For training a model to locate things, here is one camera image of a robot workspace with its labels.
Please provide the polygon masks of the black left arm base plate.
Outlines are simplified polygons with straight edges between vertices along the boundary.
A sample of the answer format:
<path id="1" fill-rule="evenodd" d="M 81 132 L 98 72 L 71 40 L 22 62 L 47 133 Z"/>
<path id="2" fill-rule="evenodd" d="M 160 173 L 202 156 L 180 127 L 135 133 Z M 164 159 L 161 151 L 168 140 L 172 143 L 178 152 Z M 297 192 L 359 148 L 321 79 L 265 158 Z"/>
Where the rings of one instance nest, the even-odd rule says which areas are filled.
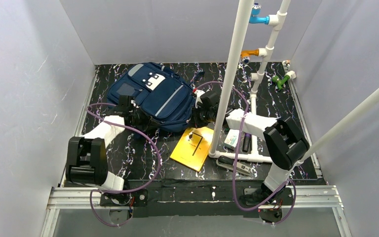
<path id="1" fill-rule="evenodd" d="M 146 189 L 124 194 L 102 194 L 100 198 L 100 206 L 141 207 L 147 205 L 148 197 L 149 193 Z"/>

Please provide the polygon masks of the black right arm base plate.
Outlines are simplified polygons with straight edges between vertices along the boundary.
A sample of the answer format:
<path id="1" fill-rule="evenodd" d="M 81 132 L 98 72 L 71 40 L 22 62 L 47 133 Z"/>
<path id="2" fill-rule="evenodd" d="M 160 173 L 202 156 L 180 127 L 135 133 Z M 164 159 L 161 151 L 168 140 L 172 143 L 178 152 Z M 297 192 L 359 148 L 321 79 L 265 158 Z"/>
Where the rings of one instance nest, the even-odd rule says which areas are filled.
<path id="1" fill-rule="evenodd" d="M 241 201 L 245 206 L 254 206 L 261 203 L 264 199 L 269 197 L 271 193 L 271 191 L 263 192 L 260 188 L 246 188 L 244 189 L 244 193 L 239 196 L 238 200 Z M 292 190 L 284 186 L 267 202 L 265 202 L 265 205 L 291 205 L 293 203 L 293 200 L 294 194 L 292 193 Z"/>

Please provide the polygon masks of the navy blue student backpack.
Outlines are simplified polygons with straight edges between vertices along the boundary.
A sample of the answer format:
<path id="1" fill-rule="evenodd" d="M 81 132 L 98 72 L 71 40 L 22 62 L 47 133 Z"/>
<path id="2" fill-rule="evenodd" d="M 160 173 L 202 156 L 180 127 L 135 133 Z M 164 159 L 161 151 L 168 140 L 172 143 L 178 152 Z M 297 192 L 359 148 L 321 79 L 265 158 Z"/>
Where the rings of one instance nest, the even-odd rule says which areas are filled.
<path id="1" fill-rule="evenodd" d="M 120 95 L 132 96 L 158 129 L 181 132 L 192 127 L 192 93 L 192 87 L 179 74 L 162 64 L 146 62 L 129 68 L 111 85 L 107 102 L 117 104 Z"/>

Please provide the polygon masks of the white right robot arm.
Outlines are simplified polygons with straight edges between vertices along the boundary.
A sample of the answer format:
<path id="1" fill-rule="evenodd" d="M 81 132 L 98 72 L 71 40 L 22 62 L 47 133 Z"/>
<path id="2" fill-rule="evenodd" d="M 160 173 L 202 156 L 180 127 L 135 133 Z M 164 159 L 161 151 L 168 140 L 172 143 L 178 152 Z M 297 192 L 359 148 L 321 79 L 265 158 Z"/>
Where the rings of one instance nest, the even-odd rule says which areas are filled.
<path id="1" fill-rule="evenodd" d="M 192 109 L 191 123 L 202 127 L 215 121 L 219 107 L 219 95 L 214 91 L 194 90 L 196 98 Z M 262 185 L 267 191 L 276 191 L 288 180 L 293 168 L 306 157 L 309 143 L 303 132 L 290 116 L 269 118 L 243 109 L 232 109 L 226 112 L 224 125 L 234 130 L 263 139 L 266 143 L 272 165 Z"/>

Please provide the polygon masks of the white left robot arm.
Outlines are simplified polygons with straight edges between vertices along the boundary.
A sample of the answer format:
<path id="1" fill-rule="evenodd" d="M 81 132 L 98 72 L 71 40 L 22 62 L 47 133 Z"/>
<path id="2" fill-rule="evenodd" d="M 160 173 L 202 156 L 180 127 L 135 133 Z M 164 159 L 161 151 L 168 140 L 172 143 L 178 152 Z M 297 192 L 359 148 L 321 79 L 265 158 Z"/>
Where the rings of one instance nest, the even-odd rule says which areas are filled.
<path id="1" fill-rule="evenodd" d="M 144 132 L 134 128 L 134 122 L 140 122 L 139 108 L 131 96 L 121 95 L 117 104 L 111 105 L 113 113 L 104 118 L 87 109 L 100 123 L 90 132 L 74 136 L 68 142 L 66 179 L 96 187 L 106 194 L 125 194 L 139 191 L 151 184 L 160 172 L 162 163 L 160 152 L 154 141 Z M 130 130 L 144 137 L 155 150 L 158 162 L 153 177 L 140 187 L 125 190 L 125 180 L 108 170 L 107 146 L 124 130 Z"/>

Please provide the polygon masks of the yellow notebook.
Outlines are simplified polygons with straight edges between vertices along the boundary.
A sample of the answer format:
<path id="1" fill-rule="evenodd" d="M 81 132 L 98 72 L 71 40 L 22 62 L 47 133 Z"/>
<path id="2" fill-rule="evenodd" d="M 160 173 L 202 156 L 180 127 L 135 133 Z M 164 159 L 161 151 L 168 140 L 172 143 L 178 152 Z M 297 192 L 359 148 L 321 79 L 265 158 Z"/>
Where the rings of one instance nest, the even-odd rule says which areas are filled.
<path id="1" fill-rule="evenodd" d="M 194 156 L 192 156 L 193 146 L 189 142 L 189 134 L 191 132 L 195 132 L 203 136 L 203 141 Z M 196 172 L 199 172 L 209 154 L 213 133 L 214 130 L 208 127 L 187 128 L 179 139 L 170 158 Z"/>

